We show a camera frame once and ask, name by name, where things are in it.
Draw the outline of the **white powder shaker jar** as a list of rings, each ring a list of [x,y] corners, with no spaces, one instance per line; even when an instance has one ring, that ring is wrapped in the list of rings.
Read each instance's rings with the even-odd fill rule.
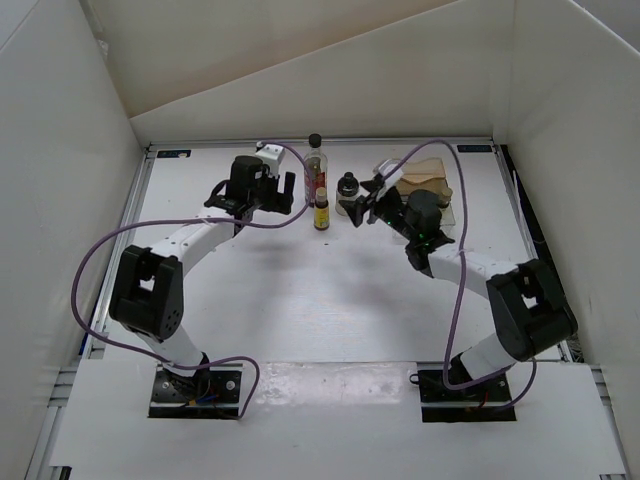
[[[354,201],[359,195],[360,183],[352,172],[345,172],[338,180],[336,187],[336,212],[346,216],[347,212],[341,201]]]

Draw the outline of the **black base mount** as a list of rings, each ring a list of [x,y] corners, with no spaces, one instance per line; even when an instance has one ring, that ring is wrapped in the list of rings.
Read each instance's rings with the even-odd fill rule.
[[[409,382],[419,389],[423,423],[515,422],[511,390],[505,374],[466,390],[449,390],[442,371],[418,370]]]
[[[158,366],[151,389],[152,419],[235,420],[239,416],[242,369],[232,366],[178,378]]]

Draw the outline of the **clear tiered organizer rack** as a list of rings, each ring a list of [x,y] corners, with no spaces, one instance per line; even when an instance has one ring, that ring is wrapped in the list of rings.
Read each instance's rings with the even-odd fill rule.
[[[402,166],[402,170],[403,176],[395,184],[395,187],[404,201],[408,199],[411,193],[417,190],[432,192],[438,196],[439,201],[441,189],[446,186],[449,187],[441,158],[431,157],[417,161],[407,161]],[[440,211],[442,214],[441,229],[445,234],[449,235],[456,224],[451,202],[447,209],[440,209]]]

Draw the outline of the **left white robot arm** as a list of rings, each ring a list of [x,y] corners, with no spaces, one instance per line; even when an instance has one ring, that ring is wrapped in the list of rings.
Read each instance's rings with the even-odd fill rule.
[[[240,155],[191,223],[153,245],[131,245],[122,253],[109,315],[142,339],[163,367],[176,375],[175,388],[188,400],[206,395],[210,377],[197,366],[207,362],[185,329],[184,279],[216,247],[237,236],[257,210],[291,213],[295,174],[280,177],[284,149],[264,145]]]

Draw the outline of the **left blue table sticker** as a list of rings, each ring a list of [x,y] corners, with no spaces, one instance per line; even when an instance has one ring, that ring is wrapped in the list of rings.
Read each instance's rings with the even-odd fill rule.
[[[190,149],[160,150],[156,153],[157,159],[180,159],[189,158],[190,156]]]

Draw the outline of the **tall dark sauce bottle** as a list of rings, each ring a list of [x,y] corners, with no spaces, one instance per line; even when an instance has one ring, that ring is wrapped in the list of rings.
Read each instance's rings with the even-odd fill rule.
[[[305,199],[310,207],[315,205],[316,191],[325,188],[327,183],[328,159],[322,150],[322,137],[312,133],[308,137],[310,150],[304,157]]]

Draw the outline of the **blue table sticker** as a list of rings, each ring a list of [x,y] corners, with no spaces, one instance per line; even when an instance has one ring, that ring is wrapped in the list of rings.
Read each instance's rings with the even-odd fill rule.
[[[458,145],[459,153],[493,153],[494,149],[490,145],[468,144]]]
[[[160,150],[156,153],[157,159],[180,159],[189,158],[190,156],[190,149]]]

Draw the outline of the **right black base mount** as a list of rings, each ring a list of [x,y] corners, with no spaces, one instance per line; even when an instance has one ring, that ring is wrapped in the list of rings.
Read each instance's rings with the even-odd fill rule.
[[[423,423],[515,422],[511,390],[505,374],[466,390],[449,390],[442,371],[418,370],[409,382],[419,389]]]

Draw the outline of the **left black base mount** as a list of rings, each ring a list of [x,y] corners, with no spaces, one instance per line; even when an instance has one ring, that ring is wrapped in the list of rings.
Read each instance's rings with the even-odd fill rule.
[[[151,389],[152,419],[235,420],[239,416],[242,369],[232,366],[178,378],[158,366]]]

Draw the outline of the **right blue table sticker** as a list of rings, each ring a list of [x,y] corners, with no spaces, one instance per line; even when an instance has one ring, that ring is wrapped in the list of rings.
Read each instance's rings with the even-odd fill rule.
[[[493,153],[494,149],[490,145],[468,144],[458,145],[459,153]]]

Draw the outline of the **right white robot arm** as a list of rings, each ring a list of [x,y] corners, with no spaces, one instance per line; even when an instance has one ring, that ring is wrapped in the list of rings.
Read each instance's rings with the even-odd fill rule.
[[[402,198],[379,176],[362,186],[366,195],[341,203],[354,226],[384,222],[406,239],[405,253],[416,271],[456,284],[458,301],[473,292],[489,303],[493,334],[458,355],[452,353],[454,341],[447,341],[442,383],[455,396],[476,397],[487,381],[576,333],[577,320],[545,262],[514,264],[467,251],[442,231],[433,192],[416,190]]]

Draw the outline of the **small yellow label bottle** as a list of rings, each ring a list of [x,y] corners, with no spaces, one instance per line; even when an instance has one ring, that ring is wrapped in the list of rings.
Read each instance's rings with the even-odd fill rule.
[[[325,187],[318,187],[315,190],[314,200],[314,227],[323,231],[330,225],[330,209]]]

